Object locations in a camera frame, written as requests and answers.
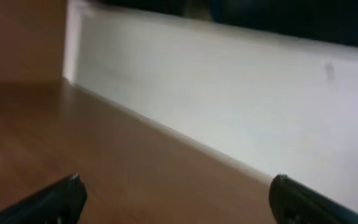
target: white wall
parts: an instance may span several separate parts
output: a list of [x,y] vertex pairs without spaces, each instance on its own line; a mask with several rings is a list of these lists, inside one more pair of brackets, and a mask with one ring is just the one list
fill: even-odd
[[94,10],[72,80],[358,211],[358,49]]

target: wooden floor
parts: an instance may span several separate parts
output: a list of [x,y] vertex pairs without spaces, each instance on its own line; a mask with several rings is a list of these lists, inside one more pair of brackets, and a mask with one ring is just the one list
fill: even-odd
[[274,223],[268,186],[67,85],[0,85],[0,210],[71,173],[80,223]]

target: wooden door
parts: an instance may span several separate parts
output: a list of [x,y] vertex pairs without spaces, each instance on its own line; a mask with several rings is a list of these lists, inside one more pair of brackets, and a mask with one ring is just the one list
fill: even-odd
[[62,77],[65,0],[0,0],[0,80]]

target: dark background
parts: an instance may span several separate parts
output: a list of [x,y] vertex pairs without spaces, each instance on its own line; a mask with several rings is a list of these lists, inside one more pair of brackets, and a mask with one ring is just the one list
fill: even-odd
[[99,1],[358,47],[358,0]]

